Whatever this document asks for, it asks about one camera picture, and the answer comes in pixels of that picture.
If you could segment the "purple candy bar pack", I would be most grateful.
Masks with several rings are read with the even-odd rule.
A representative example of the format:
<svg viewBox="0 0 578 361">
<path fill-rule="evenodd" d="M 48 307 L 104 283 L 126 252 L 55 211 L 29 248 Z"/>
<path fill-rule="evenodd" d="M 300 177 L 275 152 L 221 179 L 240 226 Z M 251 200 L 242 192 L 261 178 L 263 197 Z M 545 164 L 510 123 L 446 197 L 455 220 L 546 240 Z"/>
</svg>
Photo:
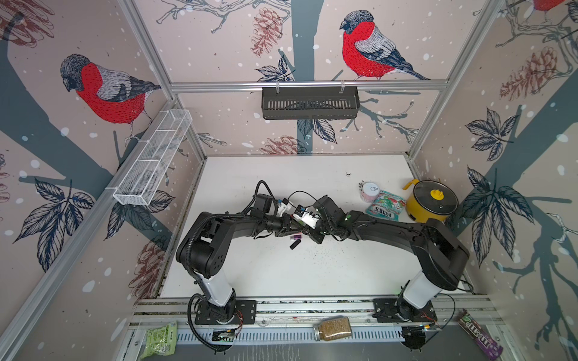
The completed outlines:
<svg viewBox="0 0 578 361">
<path fill-rule="evenodd" d="M 464 308 L 458 314 L 458 324 L 490 361 L 495 361 L 502 355 L 504 348 Z"/>
</svg>

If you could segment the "green snack bag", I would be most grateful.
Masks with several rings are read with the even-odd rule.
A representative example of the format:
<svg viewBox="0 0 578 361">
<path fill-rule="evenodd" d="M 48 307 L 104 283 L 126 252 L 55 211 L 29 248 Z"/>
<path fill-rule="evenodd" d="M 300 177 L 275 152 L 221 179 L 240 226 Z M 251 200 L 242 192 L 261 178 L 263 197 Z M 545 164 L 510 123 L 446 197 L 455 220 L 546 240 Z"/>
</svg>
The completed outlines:
<svg viewBox="0 0 578 361">
<path fill-rule="evenodd" d="M 146 332 L 144 351 L 139 359 L 150 356 L 171 356 L 176 351 L 178 328 L 176 322 L 168 323 Z"/>
</svg>

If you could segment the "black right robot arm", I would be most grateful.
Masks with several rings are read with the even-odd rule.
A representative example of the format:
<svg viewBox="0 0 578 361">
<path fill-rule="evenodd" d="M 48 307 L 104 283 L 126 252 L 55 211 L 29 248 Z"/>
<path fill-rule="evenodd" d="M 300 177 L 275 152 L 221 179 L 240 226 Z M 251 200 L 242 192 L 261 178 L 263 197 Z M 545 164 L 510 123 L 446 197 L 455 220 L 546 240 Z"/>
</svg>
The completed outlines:
<svg viewBox="0 0 578 361">
<path fill-rule="evenodd" d="M 430 218 L 424 223 L 403 223 L 372 217 L 364 212 L 344 212 L 328 196 L 313 205 L 314 212 L 300 207 L 309 237 L 322 243 L 325 236 L 338 242 L 372 241 L 412 253 L 421 270 L 403 286 L 394 303 L 395 317 L 414 322 L 430 301 L 442 291 L 458 289 L 470 253 L 444 223 Z"/>
</svg>

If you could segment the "yellow toy pot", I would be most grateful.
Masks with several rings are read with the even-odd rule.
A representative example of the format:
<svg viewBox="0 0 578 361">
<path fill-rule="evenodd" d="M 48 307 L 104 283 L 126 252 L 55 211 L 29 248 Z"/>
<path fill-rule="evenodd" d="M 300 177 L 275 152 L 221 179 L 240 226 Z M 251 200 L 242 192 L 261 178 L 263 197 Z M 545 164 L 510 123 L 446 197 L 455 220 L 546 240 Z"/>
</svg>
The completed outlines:
<svg viewBox="0 0 578 361">
<path fill-rule="evenodd" d="M 456 194 L 445 184 L 436 180 L 411 180 L 403 190 L 412 187 L 412 192 L 406 200 L 406 213 L 418 223 L 426 223 L 429 219 L 444 222 L 459 206 Z"/>
</svg>

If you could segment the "green candy packet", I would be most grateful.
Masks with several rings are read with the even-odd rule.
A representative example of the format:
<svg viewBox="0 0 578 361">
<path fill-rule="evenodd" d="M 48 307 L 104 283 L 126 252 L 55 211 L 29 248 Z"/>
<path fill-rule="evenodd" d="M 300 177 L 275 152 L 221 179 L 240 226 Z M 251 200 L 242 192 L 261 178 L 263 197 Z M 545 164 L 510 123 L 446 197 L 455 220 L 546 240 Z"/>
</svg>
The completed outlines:
<svg viewBox="0 0 578 361">
<path fill-rule="evenodd" d="M 374 218 L 399 221 L 400 214 L 406 208 L 404 198 L 381 190 L 377 198 L 365 210 L 365 214 Z"/>
</svg>

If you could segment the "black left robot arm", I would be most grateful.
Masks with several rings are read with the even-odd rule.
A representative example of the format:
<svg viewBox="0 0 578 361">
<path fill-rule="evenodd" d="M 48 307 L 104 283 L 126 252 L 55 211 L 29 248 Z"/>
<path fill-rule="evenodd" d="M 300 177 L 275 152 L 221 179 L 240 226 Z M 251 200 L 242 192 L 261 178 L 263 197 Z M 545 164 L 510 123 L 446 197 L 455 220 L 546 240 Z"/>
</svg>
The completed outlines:
<svg viewBox="0 0 578 361">
<path fill-rule="evenodd" d="M 243 314 L 236 308 L 236 291 L 229 285 L 221 269 L 233 239 L 253 237 L 267 231 L 270 236 L 284 237 L 303 233 L 306 227 L 279 213 L 279 202 L 264 180 L 257 182 L 251 201 L 237 213 L 201 213 L 176 251 L 176 260 L 194 284 L 201 289 L 189 298 L 187 318 L 192 334 L 214 353 L 226 353 L 231 347 L 212 344 L 197 331 L 194 314 L 203 307 L 215 323 L 241 323 Z"/>
</svg>

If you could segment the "black usb drive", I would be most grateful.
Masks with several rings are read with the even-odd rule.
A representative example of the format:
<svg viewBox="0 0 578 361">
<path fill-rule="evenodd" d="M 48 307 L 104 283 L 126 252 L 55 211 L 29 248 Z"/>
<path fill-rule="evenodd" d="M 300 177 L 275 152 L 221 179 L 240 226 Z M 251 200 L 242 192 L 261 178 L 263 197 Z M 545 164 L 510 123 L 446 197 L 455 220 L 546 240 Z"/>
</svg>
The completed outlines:
<svg viewBox="0 0 578 361">
<path fill-rule="evenodd" d="M 291 249 L 291 250 L 294 250 L 300 243 L 301 243 L 301 240 L 300 240 L 300 239 L 295 240 L 295 241 L 291 244 L 290 249 Z"/>
</svg>

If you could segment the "glass jar with grains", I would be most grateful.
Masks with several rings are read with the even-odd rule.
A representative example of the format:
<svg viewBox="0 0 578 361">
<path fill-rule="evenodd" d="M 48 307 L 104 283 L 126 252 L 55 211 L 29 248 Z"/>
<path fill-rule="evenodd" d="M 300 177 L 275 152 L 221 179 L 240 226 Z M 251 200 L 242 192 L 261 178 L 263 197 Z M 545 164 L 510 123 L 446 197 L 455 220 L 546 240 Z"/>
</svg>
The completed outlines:
<svg viewBox="0 0 578 361">
<path fill-rule="evenodd" d="M 322 320 L 314 327 L 316 341 L 335 341 L 352 336 L 350 321 L 345 316 L 331 317 Z"/>
</svg>

